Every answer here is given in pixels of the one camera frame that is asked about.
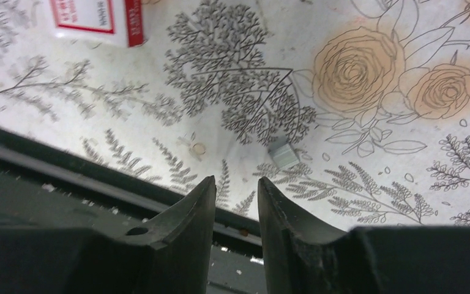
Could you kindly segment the small grey staple strip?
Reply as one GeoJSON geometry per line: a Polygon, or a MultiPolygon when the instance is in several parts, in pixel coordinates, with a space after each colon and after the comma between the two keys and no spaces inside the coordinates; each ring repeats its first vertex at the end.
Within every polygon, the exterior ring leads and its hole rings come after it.
{"type": "Polygon", "coordinates": [[[287,141],[275,142],[270,145],[269,155],[279,170],[287,170],[300,162],[292,145],[287,141]]]}

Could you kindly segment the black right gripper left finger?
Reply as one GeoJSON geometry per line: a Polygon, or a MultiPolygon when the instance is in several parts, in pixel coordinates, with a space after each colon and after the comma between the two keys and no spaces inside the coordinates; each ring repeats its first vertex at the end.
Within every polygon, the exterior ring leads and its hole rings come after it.
{"type": "Polygon", "coordinates": [[[136,222],[67,196],[14,193],[0,209],[0,293],[204,293],[215,194],[208,176],[136,222]]]}

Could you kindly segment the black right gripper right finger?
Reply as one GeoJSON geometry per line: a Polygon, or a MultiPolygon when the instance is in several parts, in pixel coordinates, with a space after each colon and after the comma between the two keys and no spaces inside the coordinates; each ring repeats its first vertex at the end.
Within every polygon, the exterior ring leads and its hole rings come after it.
{"type": "Polygon", "coordinates": [[[269,293],[470,293],[470,227],[345,232],[266,177],[258,182],[258,211],[269,293]]]}

